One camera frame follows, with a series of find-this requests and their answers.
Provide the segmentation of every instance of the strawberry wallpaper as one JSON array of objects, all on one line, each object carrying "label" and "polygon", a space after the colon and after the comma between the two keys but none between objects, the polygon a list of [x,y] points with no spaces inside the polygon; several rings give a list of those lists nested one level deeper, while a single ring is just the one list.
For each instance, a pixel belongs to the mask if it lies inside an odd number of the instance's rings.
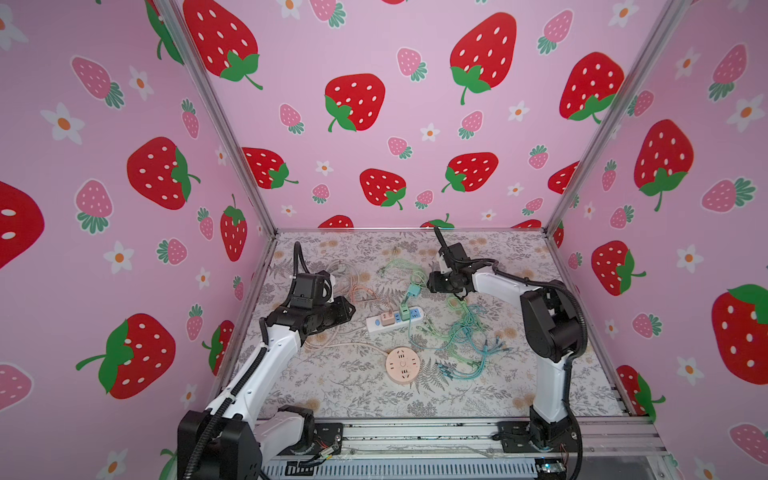
[{"label": "strawberry wallpaper", "polygon": [[765,18],[694,2],[563,220],[594,334],[688,480],[768,478]]},{"label": "strawberry wallpaper", "polygon": [[665,3],[177,2],[282,228],[540,227]]},{"label": "strawberry wallpaper", "polygon": [[154,4],[76,3],[0,0],[2,476],[167,480],[266,236]]}]

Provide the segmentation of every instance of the white power strip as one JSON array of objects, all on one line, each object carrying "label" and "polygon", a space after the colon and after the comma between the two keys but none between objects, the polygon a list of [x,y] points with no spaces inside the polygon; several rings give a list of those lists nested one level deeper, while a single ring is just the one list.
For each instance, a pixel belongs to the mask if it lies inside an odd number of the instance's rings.
[{"label": "white power strip", "polygon": [[[424,310],[418,306],[410,307],[411,311],[411,324],[418,325],[424,320]],[[366,326],[368,326],[368,332],[373,335],[375,333],[388,332],[390,330],[398,329],[400,327],[408,327],[408,320],[403,321],[400,316],[400,312],[394,312],[395,322],[392,325],[382,325],[382,316],[370,316],[366,318]]]}]

